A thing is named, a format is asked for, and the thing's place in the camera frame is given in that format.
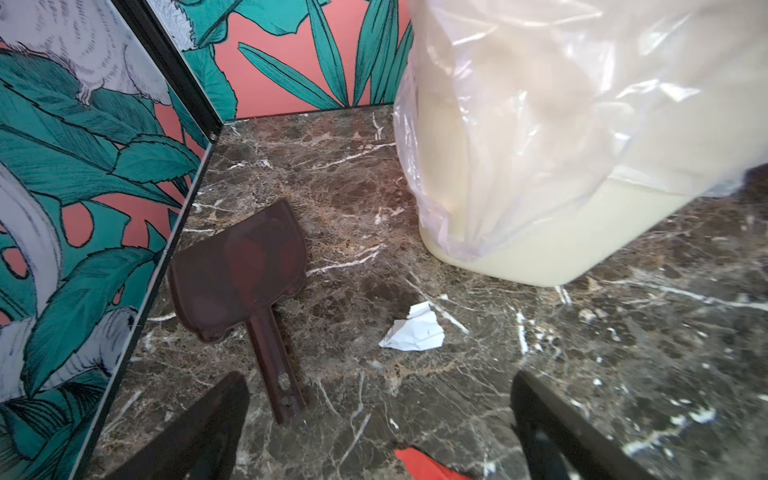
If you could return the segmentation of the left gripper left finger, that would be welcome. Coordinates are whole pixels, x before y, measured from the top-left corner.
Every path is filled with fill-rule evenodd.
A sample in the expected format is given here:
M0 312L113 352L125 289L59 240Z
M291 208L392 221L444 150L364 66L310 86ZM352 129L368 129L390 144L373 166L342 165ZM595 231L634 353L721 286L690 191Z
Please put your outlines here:
M228 373L110 479L228 479L250 395L245 377Z

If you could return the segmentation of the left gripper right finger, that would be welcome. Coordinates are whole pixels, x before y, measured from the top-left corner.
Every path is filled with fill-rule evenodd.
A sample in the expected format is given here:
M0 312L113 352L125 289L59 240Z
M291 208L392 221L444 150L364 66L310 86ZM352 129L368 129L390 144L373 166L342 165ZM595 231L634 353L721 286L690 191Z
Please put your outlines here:
M582 479L654 478L532 373L516 373L510 400L531 478L567 479L568 466Z

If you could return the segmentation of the dark brown dustpan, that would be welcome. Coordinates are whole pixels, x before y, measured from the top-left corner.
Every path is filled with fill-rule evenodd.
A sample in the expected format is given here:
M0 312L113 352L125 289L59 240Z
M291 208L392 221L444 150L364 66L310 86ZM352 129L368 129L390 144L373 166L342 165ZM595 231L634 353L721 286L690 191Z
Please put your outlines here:
M201 341L247 328L275 420L306 408L273 307L306 284L306 241L280 199L223 231L177 251L167 277L179 321Z

